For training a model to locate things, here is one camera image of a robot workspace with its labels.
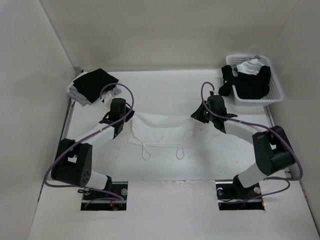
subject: black garment in basket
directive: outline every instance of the black garment in basket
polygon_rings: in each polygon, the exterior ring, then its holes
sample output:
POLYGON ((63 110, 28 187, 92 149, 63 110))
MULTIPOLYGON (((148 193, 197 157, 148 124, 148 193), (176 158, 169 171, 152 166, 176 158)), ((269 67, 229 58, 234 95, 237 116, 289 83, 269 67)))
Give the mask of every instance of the black garment in basket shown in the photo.
POLYGON ((257 75, 239 72, 238 76, 234 76, 230 65, 224 66, 221 70, 224 83, 219 89, 221 96, 229 96, 232 85, 241 99, 261 99, 270 91, 271 70, 268 66, 262 66, 257 75))
MULTIPOLYGON (((93 103, 100 97, 100 92, 104 86, 117 82, 119 82, 118 79, 99 68, 74 80, 73 86, 80 94, 93 103)), ((116 85, 107 87, 105 92, 113 89, 114 87, 116 87, 116 85)))

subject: white cloth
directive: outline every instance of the white cloth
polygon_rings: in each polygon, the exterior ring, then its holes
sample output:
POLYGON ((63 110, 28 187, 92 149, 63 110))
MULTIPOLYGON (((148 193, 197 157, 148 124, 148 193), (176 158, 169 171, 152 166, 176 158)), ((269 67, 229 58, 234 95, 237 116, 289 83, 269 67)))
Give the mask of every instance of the white cloth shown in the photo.
POLYGON ((142 146, 142 157, 145 160, 151 158, 147 146, 177 148, 176 157, 182 160, 185 156, 184 149, 193 147, 193 132, 194 122, 190 116, 135 112, 128 143, 142 146))
POLYGON ((257 58, 253 58, 237 65, 236 69, 238 73, 257 75, 262 66, 264 66, 262 62, 260 62, 257 58))

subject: ear loop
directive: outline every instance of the ear loop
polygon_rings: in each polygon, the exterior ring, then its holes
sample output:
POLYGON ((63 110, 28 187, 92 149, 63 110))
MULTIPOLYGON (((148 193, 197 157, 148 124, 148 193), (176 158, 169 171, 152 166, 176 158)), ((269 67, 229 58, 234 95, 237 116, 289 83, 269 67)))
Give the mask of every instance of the ear loop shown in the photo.
POLYGON ((192 134, 193 134, 193 132, 192 132, 192 131, 189 131, 189 132, 187 132, 186 134, 183 135, 181 144, 179 145, 179 147, 176 149, 176 152, 175 152, 175 156, 176 156, 177 159, 182 160, 182 159, 185 158, 184 144, 185 144, 185 141, 186 141, 192 134), (178 151, 179 151, 179 149, 181 149, 182 157, 179 157, 179 156, 178 156, 178 151))
POLYGON ((151 159, 151 153, 148 151, 147 146, 140 140, 139 137, 137 137, 137 136, 135 135, 135 131, 134 131, 133 129, 132 129, 132 135, 133 135, 136 139, 138 139, 138 141, 142 144, 142 154, 141 154, 142 158, 143 158, 145 161, 149 161, 149 160, 151 159), (149 155, 148 158, 145 157, 145 152, 148 153, 148 155, 149 155))

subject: white wall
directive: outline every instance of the white wall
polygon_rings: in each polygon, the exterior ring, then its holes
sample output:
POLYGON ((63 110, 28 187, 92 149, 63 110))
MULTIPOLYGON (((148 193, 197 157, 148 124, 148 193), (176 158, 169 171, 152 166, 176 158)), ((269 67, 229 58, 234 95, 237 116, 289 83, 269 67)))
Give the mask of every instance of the white wall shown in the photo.
POLYGON ((320 226, 320 1, 300 0, 268 56, 275 66, 285 99, 271 106, 300 157, 302 184, 320 226))
POLYGON ((75 73, 38 0, 0 1, 0 23, 0 239, 25 240, 75 73))
POLYGON ((74 66, 221 68, 266 54, 298 0, 40 0, 74 66))

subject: white arm segment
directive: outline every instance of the white arm segment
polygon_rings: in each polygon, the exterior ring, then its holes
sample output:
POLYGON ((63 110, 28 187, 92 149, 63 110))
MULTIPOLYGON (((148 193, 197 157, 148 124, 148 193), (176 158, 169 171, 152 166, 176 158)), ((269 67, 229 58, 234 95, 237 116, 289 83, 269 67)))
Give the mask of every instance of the white arm segment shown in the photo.
MULTIPOLYGON (((261 132, 258 127, 244 125, 235 121, 225 121, 224 129, 226 134, 237 136, 238 138, 241 138, 252 145, 252 136, 258 132, 261 132)), ((238 175, 238 179, 244 188, 248 188, 262 181, 266 177, 267 176, 259 170, 256 163, 252 164, 247 170, 238 175)))
MULTIPOLYGON (((80 137, 77 137, 75 139, 75 141, 77 142, 77 141, 85 138, 86 136, 93 134, 96 131, 102 130, 106 126, 107 126, 107 124, 105 124, 105 123, 99 123, 94 129, 90 130, 89 132, 87 132, 86 134, 84 134, 80 137)), ((111 127, 108 127, 107 129, 101 131, 97 135, 90 137, 88 140, 83 141, 82 143, 92 145, 92 151, 94 151, 93 149, 97 149, 100 146, 102 146, 105 142, 114 139, 114 134, 115 134, 115 129, 111 126, 111 127)))
POLYGON ((247 170, 238 175, 238 179, 244 188, 249 188, 252 185, 265 179, 267 175, 264 175, 258 168, 257 164, 252 164, 247 170))
POLYGON ((261 132, 258 127, 244 125, 240 122, 225 121, 224 129, 226 134, 234 135, 246 142, 253 144, 252 135, 261 132))
MULTIPOLYGON (((86 134, 77 137, 75 139, 75 141, 79 141, 83 138, 85 138, 86 136, 93 134, 96 131, 101 130, 102 128, 106 127, 107 124, 105 123, 99 123, 94 129, 92 129, 91 131, 87 132, 86 134)), ((97 135, 89 138, 86 141, 83 141, 83 144, 90 144, 92 145, 92 159, 94 152, 96 151, 97 148, 99 148, 100 146, 102 146, 104 143, 106 143, 109 140, 112 140, 114 138, 114 131, 115 129, 111 126, 108 127, 107 129, 99 132, 97 135)), ((107 180, 108 177, 106 175, 103 175, 101 173, 98 173, 94 170, 91 170, 91 176, 90 179, 88 181, 88 183, 86 184, 86 188, 95 188, 95 189, 105 189, 106 184, 107 184, 107 180)))

